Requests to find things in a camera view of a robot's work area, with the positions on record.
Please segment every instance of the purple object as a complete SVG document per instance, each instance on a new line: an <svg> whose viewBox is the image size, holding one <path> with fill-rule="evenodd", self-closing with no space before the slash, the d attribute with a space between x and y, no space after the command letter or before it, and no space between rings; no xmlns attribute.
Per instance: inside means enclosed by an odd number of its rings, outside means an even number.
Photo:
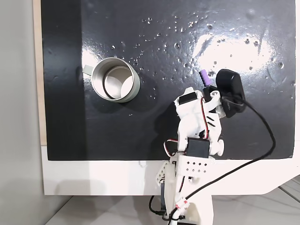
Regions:
<svg viewBox="0 0 300 225"><path fill-rule="evenodd" d="M203 81L203 84L205 87L211 85L211 81L210 81L205 69L200 71L200 76L202 78L202 81Z"/></svg>

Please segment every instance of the white base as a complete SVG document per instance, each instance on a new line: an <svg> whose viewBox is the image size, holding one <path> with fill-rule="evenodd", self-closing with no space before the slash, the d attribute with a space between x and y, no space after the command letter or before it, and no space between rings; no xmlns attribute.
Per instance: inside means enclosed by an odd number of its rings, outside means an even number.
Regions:
<svg viewBox="0 0 300 225"><path fill-rule="evenodd" d="M216 160L213 180L247 160ZM42 146L45 195L159 195L155 176L163 161L49 161ZM260 195L300 174L300 141L294 156L262 160L207 187L212 195Z"/></svg>

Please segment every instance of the red and white wire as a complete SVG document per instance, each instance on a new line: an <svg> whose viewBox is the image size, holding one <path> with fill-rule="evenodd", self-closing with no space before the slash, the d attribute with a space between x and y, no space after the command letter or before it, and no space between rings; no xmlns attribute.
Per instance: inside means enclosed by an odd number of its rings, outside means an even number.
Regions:
<svg viewBox="0 0 300 225"><path fill-rule="evenodd" d="M206 121L206 117L205 117L205 113L204 113L203 100L204 100L204 97L202 97L200 100L201 101L201 110L202 110L203 120L205 123L205 139L208 139L208 125L207 125L207 121Z"/></svg>
<svg viewBox="0 0 300 225"><path fill-rule="evenodd" d="M178 142L178 140L176 140L176 139L168 139L168 140L166 140L165 142L164 142L164 149L165 149L165 152L166 152L166 154L167 154L167 156L168 157L172 157L173 155L171 155L170 153L169 153L169 151L168 151L168 149L167 149L167 146L165 145L167 142Z"/></svg>

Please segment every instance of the black surface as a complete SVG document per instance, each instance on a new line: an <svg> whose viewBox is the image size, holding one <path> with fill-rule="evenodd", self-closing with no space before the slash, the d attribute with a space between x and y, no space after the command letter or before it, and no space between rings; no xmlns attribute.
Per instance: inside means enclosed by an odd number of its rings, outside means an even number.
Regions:
<svg viewBox="0 0 300 225"><path fill-rule="evenodd" d="M166 159L179 123L173 100L203 88L200 65L213 80L222 68L238 72L277 138L269 158L293 155L295 1L42 0L42 33L49 160ZM101 99L81 73L81 60L112 56L138 62L141 89L126 104ZM221 124L221 158L270 148L248 109Z"/></svg>

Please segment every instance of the gray floor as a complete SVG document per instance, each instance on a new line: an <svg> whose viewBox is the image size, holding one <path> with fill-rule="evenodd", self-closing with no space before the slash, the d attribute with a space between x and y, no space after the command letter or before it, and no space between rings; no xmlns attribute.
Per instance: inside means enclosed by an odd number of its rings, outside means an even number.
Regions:
<svg viewBox="0 0 300 225"><path fill-rule="evenodd" d="M300 178L283 187L300 198ZM149 212L148 202L149 196L74 196L47 225L165 225ZM300 203L278 188L265 195L214 196L213 204L214 225L300 223Z"/></svg>

